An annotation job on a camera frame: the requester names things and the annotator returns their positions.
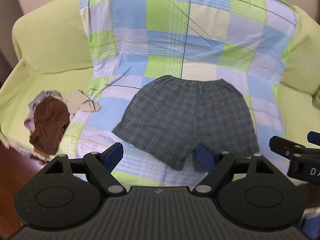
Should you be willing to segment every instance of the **wooden floor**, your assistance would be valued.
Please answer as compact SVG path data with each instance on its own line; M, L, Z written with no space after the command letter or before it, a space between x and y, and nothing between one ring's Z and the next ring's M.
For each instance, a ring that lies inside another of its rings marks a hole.
M39 160L8 150L0 142L0 236L4 239L21 227L13 208L15 194L42 167Z

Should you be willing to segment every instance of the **cream square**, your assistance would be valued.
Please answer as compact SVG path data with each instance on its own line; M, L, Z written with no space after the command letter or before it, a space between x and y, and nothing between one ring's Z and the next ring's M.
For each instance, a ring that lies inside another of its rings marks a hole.
M194 3L191 4L188 34L225 42L228 25L229 12Z
M182 78L199 81L216 80L217 65L201 61L184 60Z

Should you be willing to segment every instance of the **checkered sheet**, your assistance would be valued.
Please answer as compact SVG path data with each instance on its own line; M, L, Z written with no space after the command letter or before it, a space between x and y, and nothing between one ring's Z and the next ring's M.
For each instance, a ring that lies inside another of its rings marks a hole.
M278 0L80 0L80 13L94 65L88 93L101 109L76 114L58 153L83 157L121 142L124 158L113 176L125 187L194 186L206 174L194 170L191 156L175 171L111 131L135 93L160 76L223 78L244 95L261 153L286 173L288 163L268 142L284 132L276 97L297 25L289 6Z

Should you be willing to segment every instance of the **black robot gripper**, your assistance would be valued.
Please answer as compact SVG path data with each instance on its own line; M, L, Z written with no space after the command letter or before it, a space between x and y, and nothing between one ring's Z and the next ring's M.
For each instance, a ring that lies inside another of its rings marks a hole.
M129 192L111 175L123 157L120 143L83 159L58 155L17 193L23 228L11 239L308 239L297 228L305 206L300 190L263 155L237 159L204 144L196 153L208 175L192 191ZM238 173L246 176L233 181Z

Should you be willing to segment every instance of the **gray plaid shorts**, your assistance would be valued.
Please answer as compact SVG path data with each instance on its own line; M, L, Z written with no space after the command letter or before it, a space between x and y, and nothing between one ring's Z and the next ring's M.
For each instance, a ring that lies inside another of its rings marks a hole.
M259 151L249 108L223 79L160 77L135 94L112 132L176 170L199 143L241 158Z

